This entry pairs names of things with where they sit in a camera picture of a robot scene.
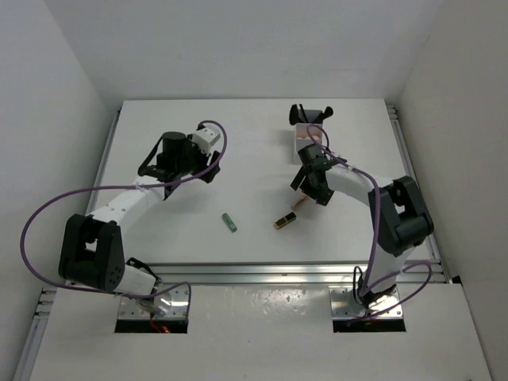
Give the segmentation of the rose gold lipstick tube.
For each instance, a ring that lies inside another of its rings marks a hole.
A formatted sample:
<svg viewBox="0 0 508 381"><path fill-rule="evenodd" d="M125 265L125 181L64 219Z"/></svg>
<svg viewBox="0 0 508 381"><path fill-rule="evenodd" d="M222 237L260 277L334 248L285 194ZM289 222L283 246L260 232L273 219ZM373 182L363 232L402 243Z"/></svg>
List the rose gold lipstick tube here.
<svg viewBox="0 0 508 381"><path fill-rule="evenodd" d="M308 200L308 197L305 196L305 197L301 197L298 201L294 202L292 205L291 205L291 209L293 211L296 211L298 210L302 205L305 204L305 202Z"/></svg>

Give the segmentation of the black gold lipstick case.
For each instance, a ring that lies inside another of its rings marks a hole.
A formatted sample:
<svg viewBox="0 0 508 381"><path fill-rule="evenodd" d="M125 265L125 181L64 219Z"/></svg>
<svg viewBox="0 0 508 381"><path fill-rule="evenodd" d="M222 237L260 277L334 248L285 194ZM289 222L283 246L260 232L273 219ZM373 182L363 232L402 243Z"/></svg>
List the black gold lipstick case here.
<svg viewBox="0 0 508 381"><path fill-rule="evenodd" d="M278 220L274 222L275 229L281 229L287 225L289 225L291 222L295 221L297 218L296 214L294 212L291 212Z"/></svg>

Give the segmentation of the black fan makeup brush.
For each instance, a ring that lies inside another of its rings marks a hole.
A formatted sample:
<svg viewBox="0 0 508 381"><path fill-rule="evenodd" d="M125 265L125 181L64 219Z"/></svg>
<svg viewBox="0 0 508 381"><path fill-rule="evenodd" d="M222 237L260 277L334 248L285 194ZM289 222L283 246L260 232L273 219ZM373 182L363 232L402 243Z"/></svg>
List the black fan makeup brush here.
<svg viewBox="0 0 508 381"><path fill-rule="evenodd" d="M289 123L290 125L297 125L301 123L305 123L302 119L302 114L299 108L299 104L294 104L290 108L289 113Z"/></svg>

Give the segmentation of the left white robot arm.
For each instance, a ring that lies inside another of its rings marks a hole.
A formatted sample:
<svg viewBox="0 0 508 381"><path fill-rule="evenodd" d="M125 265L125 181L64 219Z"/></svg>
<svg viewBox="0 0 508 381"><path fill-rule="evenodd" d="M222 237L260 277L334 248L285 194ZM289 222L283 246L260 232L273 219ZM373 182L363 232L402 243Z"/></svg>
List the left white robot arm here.
<svg viewBox="0 0 508 381"><path fill-rule="evenodd" d="M166 132L144 159L131 188L108 204L67 220L59 275L95 290L148 295L158 279L146 265L126 259L122 237L153 206L165 201L188 175L210 183L220 171L213 149L220 132L205 127L193 134Z"/></svg>

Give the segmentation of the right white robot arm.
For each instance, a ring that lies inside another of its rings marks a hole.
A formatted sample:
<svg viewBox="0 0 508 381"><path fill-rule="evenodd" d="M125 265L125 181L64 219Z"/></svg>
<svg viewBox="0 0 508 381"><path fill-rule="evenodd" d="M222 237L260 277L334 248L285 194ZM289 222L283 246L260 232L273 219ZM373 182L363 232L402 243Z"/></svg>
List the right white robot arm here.
<svg viewBox="0 0 508 381"><path fill-rule="evenodd" d="M390 294L396 276L413 250L434 231L433 219L415 180L381 179L325 156L315 144L298 151L301 167L291 183L320 206L342 193L370 210L374 252L355 287L357 302L367 308Z"/></svg>

